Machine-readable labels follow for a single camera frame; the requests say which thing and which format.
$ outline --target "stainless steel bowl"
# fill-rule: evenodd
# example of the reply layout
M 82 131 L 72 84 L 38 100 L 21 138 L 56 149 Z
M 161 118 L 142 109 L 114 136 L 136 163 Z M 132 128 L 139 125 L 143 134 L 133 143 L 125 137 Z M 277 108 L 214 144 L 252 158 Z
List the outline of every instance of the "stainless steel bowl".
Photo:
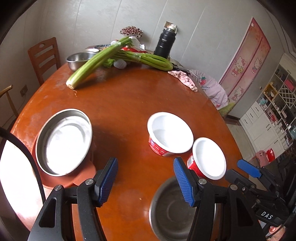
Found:
M 169 178 L 159 187 L 151 201 L 150 226 L 160 241 L 186 241 L 195 210 L 185 202 L 177 178 Z
M 64 176 L 84 160 L 92 139 L 91 122 L 77 109 L 54 114 L 41 128 L 36 141 L 36 159 L 51 176 Z
M 90 60 L 94 55 L 97 53 L 95 52 L 81 52 L 71 54 L 66 61 L 68 62 L 68 66 L 72 71 L 76 71 L 82 65 L 84 65 L 88 60 Z

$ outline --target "electrical outlet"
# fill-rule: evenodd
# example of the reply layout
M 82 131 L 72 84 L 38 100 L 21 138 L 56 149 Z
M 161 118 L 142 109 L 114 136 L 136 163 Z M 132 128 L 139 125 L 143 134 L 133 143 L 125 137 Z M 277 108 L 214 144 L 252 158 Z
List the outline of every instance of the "electrical outlet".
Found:
M 20 90 L 20 95 L 23 97 L 26 92 L 28 91 L 28 87 L 27 85 L 25 85 L 21 90 Z

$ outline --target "hello kitty character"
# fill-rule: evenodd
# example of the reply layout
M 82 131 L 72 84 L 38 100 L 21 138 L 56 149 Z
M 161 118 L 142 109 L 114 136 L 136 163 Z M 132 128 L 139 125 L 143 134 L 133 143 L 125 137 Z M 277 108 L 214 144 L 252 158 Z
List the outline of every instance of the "hello kitty character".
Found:
M 254 65 L 252 67 L 252 73 L 255 74 L 259 70 L 260 66 L 262 64 L 261 59 L 257 58 L 254 62 Z
M 233 94 L 233 97 L 231 98 L 233 101 L 237 101 L 239 97 L 242 96 L 242 93 L 244 92 L 244 89 L 242 87 L 238 87 Z
M 241 74 L 244 71 L 244 65 L 246 61 L 240 56 L 235 62 L 235 68 L 232 70 L 232 75 L 236 77 L 238 74 Z

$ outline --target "round table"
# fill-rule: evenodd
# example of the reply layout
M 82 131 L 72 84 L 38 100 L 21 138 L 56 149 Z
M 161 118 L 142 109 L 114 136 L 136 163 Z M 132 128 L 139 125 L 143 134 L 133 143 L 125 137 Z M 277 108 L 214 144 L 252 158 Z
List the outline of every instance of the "round table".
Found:
M 88 115 L 96 145 L 94 164 L 102 169 L 116 157 L 119 171 L 109 199 L 98 208 L 108 241 L 158 240 L 149 224 L 149 206 L 159 186 L 174 175 L 173 159 L 148 145 L 147 120 L 156 112 L 170 112 L 191 128 L 194 139 L 208 137 L 222 149 L 227 169 L 235 169 L 241 153 L 223 118 L 203 91 L 193 92 L 166 72 L 141 65 L 125 70 L 99 69 L 76 91 L 66 87 L 72 74 L 59 68 L 26 104 L 11 132 L 30 150 L 44 123 L 56 112 L 76 108 Z M 184 161 L 190 152 L 180 155 Z M 0 161 L 0 180 L 9 203 L 30 230 L 42 207 L 29 161 L 9 142 Z M 228 186 L 221 180 L 215 185 Z M 45 188 L 46 196 L 51 192 Z M 73 205 L 76 240 L 83 240 L 77 206 Z

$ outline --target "pink cloth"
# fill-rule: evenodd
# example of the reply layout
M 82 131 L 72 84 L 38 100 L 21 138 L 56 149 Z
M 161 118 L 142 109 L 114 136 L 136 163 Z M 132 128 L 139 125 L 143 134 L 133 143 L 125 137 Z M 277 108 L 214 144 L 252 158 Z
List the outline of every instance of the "pink cloth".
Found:
M 211 76 L 199 70 L 190 70 L 190 77 L 197 82 L 206 95 L 210 98 L 217 110 L 228 105 L 228 96 L 221 85 Z
M 192 91 L 198 92 L 198 89 L 196 88 L 194 82 L 187 76 L 186 73 L 175 70 L 169 71 L 168 73 L 178 78 L 184 85 L 188 86 Z

